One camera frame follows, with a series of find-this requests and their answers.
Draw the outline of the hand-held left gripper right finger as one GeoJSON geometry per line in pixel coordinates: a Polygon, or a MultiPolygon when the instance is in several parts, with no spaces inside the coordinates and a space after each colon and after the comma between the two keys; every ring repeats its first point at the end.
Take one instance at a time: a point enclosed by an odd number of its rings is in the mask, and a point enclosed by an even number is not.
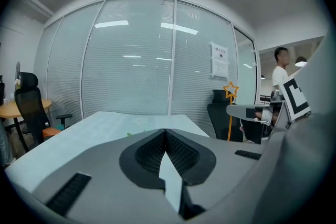
{"type": "Polygon", "coordinates": [[[335,153],[331,131],[293,127],[265,145],[166,131],[182,153],[180,212],[167,223],[289,223],[323,181],[335,153]]]}

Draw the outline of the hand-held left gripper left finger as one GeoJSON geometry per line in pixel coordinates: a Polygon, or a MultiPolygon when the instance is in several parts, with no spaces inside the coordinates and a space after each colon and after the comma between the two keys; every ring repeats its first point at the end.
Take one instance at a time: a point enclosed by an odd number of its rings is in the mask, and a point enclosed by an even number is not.
{"type": "Polygon", "coordinates": [[[159,177],[164,144],[164,129],[98,144],[33,191],[13,187],[44,223],[182,223],[159,177]]]}

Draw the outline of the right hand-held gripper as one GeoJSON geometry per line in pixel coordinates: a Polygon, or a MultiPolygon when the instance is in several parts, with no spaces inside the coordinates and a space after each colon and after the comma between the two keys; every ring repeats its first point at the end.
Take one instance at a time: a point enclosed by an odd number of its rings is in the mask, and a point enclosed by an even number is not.
{"type": "MultiPolygon", "coordinates": [[[[283,103],[274,124],[287,129],[295,122],[318,129],[335,129],[335,32],[329,31],[308,63],[280,83],[275,93],[283,103]]],[[[267,104],[228,105],[227,114],[250,122],[272,123],[267,104]]]]}

